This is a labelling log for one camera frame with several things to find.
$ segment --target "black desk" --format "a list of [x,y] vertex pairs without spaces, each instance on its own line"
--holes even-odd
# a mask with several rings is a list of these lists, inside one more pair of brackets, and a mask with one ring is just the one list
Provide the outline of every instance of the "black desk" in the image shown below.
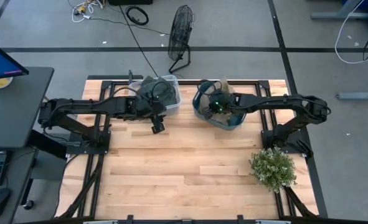
[[54,73],[53,68],[28,67],[29,75],[16,77],[12,83],[0,89],[0,147],[12,151],[11,162],[6,171],[11,197],[0,216],[0,223],[12,222],[16,208],[22,200],[37,150],[26,147],[44,98]]

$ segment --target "white cable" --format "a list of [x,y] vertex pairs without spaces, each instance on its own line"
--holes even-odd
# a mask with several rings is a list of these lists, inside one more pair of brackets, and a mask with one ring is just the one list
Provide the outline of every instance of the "white cable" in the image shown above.
[[[85,1],[84,1],[83,3],[81,3],[81,4],[76,5],[76,6],[72,9],[72,21],[73,21],[73,22],[78,23],[78,22],[82,22],[83,20],[85,20],[85,19],[86,19],[85,17],[83,17],[83,19],[80,19],[79,21],[75,21],[75,20],[74,20],[74,12],[76,11],[76,8],[78,8],[78,7],[82,6],[82,5],[84,5],[84,4],[86,3],[86,1],[87,1],[87,0],[85,0]],[[91,14],[93,14],[93,12],[94,12],[94,8],[93,8],[92,6],[97,6],[97,5],[98,5],[97,3],[90,3],[90,4],[88,4],[88,6],[86,7],[86,9],[88,9],[88,11],[89,11]]]
[[340,28],[340,31],[339,31],[339,35],[337,36],[337,39],[336,39],[336,44],[334,44],[334,51],[336,51],[336,55],[339,57],[339,59],[344,62],[344,63],[348,63],[348,64],[358,64],[358,63],[364,63],[364,62],[368,62],[368,60],[362,60],[362,61],[359,61],[359,62],[348,62],[346,60],[344,60],[343,58],[340,57],[339,55],[339,52],[337,51],[337,43],[339,42],[339,39],[340,39],[340,35],[341,35],[341,31],[343,30],[343,27],[344,25],[346,24],[347,20],[350,18],[351,14],[354,13],[357,8],[364,2],[365,0],[362,0],[361,2],[359,2],[359,4],[354,8],[354,10],[352,12],[350,12],[346,19],[344,20],[343,24],[341,25],[341,28]]

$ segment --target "fan stand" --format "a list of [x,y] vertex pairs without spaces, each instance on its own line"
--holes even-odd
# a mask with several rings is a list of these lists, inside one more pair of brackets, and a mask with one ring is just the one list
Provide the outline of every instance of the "fan stand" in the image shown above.
[[174,66],[177,64],[177,62],[183,59],[183,58],[182,58],[182,56],[180,56],[180,57],[179,57],[179,58],[177,58],[177,60],[173,63],[173,65],[171,65],[171,67],[170,67],[170,69],[169,69],[170,74],[172,74],[173,72],[175,72],[175,71],[177,71],[177,70],[180,70],[180,69],[182,69],[182,68],[185,68],[186,66],[188,66],[188,65],[191,63],[191,48],[190,48],[190,47],[189,47],[189,45],[187,45],[187,44],[186,44],[186,49],[188,50],[188,62],[187,62],[185,65],[183,65],[183,66],[181,66],[181,67],[176,68],[176,69],[174,69],[174,70],[173,70],[172,68],[174,68]]

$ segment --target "black box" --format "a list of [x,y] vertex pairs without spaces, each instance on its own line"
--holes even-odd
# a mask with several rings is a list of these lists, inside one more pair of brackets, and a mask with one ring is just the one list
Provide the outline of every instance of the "black box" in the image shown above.
[[112,6],[135,5],[135,4],[152,4],[153,0],[108,0]]

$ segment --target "fan grille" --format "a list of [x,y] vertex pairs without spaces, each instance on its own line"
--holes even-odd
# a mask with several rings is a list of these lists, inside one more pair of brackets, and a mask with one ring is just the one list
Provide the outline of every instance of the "fan grille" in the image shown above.
[[170,31],[168,53],[171,59],[177,60],[184,55],[191,35],[192,23],[192,10],[187,5],[179,7]]

